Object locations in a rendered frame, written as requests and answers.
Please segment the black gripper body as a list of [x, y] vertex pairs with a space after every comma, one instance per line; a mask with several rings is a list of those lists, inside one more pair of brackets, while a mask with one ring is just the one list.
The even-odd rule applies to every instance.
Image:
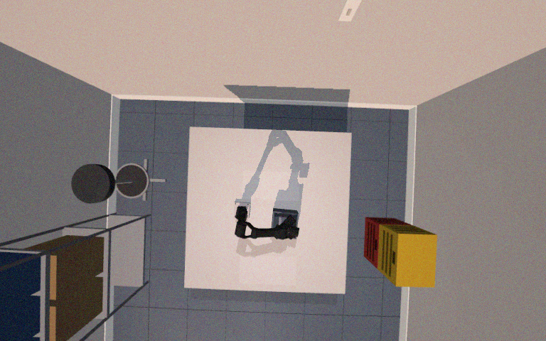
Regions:
[[295, 222], [296, 220], [290, 215], [287, 217], [287, 220], [285, 220], [285, 222], [282, 222], [282, 224], [293, 225]]

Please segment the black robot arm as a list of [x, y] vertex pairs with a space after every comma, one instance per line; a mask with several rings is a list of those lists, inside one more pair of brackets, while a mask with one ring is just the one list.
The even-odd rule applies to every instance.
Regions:
[[[247, 219], [247, 209], [246, 206], [237, 207], [237, 212], [235, 218], [238, 220], [235, 228], [236, 237], [247, 239], [247, 238], [262, 238], [262, 237], [276, 237], [277, 239], [293, 239], [293, 237], [299, 236], [299, 228], [289, 226], [287, 224], [281, 224], [275, 228], [264, 228], [258, 229], [253, 227], [249, 222], [246, 222]], [[246, 227], [249, 227], [251, 235], [245, 236]]]

